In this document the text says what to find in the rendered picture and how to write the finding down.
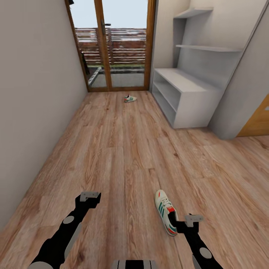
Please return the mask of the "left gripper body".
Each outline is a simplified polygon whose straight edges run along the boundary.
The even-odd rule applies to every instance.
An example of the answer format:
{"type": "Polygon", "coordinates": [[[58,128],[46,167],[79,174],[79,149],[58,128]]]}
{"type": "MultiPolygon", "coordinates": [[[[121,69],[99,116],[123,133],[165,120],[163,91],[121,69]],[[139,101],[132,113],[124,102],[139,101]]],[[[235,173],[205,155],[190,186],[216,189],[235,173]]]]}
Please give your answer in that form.
{"type": "Polygon", "coordinates": [[[96,205],[96,198],[89,198],[85,202],[80,201],[80,197],[77,197],[75,199],[75,206],[76,207],[82,207],[85,212],[87,213],[90,208],[95,208],[96,205]]]}

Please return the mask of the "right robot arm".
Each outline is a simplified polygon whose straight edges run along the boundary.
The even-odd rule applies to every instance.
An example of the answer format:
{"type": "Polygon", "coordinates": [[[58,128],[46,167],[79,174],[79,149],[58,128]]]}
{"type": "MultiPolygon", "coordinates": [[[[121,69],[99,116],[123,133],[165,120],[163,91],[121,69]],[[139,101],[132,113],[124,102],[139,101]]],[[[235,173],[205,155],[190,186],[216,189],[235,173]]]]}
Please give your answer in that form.
{"type": "Polygon", "coordinates": [[[173,227],[176,228],[177,233],[184,233],[191,247],[195,269],[223,269],[222,266],[214,260],[213,254],[206,247],[198,234],[199,222],[203,221],[203,216],[190,214],[185,216],[185,222],[176,221],[173,214],[171,217],[173,227]]]}

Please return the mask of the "gym shoe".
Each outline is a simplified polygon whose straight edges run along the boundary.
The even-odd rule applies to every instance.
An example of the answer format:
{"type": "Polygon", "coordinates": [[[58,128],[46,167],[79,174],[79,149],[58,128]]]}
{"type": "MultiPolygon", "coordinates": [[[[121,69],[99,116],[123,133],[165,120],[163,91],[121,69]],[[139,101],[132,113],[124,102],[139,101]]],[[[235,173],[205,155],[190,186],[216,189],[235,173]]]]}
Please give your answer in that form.
{"type": "Polygon", "coordinates": [[[174,215],[174,218],[176,221],[179,221],[179,218],[178,218],[175,208],[173,207],[172,203],[170,202],[166,193],[163,190],[158,190],[156,192],[155,204],[162,218],[162,221],[163,221],[163,224],[167,233],[170,236],[176,236],[178,233],[177,233],[176,228],[173,227],[171,215],[172,214],[174,215]]]}
{"type": "Polygon", "coordinates": [[[132,102],[132,101],[135,101],[136,100],[136,97],[132,97],[130,95],[127,95],[127,97],[124,97],[124,102],[132,102]]]}

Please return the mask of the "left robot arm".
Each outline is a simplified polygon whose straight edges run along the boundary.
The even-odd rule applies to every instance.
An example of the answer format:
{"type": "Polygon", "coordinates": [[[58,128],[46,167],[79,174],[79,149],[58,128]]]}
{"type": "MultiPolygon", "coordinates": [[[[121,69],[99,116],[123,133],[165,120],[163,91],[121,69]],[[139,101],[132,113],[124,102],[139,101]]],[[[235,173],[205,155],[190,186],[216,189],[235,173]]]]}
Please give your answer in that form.
{"type": "Polygon", "coordinates": [[[27,269],[59,269],[72,249],[81,231],[81,221],[90,208],[100,203],[101,193],[81,192],[75,199],[76,208],[60,224],[59,230],[42,245],[37,257],[27,269]]]}

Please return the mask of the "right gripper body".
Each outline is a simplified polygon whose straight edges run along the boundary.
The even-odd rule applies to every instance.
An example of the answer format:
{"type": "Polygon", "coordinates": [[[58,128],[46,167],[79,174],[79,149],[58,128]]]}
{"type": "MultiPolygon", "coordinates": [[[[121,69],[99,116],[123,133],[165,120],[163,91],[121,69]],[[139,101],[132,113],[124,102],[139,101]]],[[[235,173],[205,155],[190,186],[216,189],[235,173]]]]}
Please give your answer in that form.
{"type": "Polygon", "coordinates": [[[177,233],[184,233],[187,241],[191,235],[198,235],[199,224],[198,222],[193,222],[193,227],[188,227],[185,222],[176,221],[177,233]]]}

